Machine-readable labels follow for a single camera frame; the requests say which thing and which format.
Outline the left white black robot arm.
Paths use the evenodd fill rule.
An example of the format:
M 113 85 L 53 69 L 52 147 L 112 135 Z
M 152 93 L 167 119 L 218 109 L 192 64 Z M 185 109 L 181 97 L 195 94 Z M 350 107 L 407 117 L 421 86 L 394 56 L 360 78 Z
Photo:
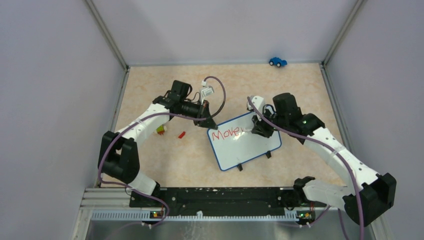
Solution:
M 174 117 L 192 120 L 197 127 L 217 130 L 218 125 L 213 118 L 221 112 L 224 104 L 214 114 L 210 112 L 206 97 L 212 95 L 214 90 L 207 83 L 209 79 L 207 76 L 201 82 L 196 102 L 188 99 L 192 86 L 174 80 L 171 89 L 165 95 L 156 97 L 147 110 L 128 126 L 117 132 L 107 131 L 101 140 L 98 174 L 106 174 L 127 188 L 141 192 L 141 200 L 147 206 L 156 206 L 161 198 L 157 191 L 160 184 L 141 171 L 139 147 Z

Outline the blue framed whiteboard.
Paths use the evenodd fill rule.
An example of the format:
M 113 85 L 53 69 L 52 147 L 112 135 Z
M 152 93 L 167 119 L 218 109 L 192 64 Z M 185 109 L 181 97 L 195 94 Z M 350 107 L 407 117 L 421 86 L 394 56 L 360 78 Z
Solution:
M 252 112 L 247 112 L 220 123 L 218 130 L 207 130 L 207 137 L 221 171 L 236 168 L 262 155 L 268 155 L 282 146 L 282 138 L 277 132 L 270 138 L 265 138 L 252 132 L 241 131 L 241 128 L 253 128 L 254 115 Z

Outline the red marker cap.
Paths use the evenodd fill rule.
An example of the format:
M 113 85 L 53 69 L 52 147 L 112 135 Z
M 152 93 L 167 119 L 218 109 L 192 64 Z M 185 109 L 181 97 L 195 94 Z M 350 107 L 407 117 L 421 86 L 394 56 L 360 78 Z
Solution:
M 183 131 L 179 136 L 178 136 L 178 138 L 179 139 L 182 139 L 184 136 L 185 136 L 185 134 L 186 134 L 186 132 L 185 131 Z

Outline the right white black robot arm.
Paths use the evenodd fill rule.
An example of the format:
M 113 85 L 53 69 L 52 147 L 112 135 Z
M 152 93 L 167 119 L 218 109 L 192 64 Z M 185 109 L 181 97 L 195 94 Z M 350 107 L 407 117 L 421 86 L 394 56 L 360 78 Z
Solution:
M 345 183 L 342 187 L 311 176 L 298 178 L 293 185 L 293 200 L 297 205 L 324 203 L 344 211 L 362 227 L 393 207 L 397 181 L 390 173 L 381 174 L 359 160 L 315 114 L 302 113 L 291 93 L 278 94 L 272 101 L 270 105 L 263 97 L 248 97 L 247 109 L 253 113 L 252 134 L 270 138 L 282 132 L 297 139 Z

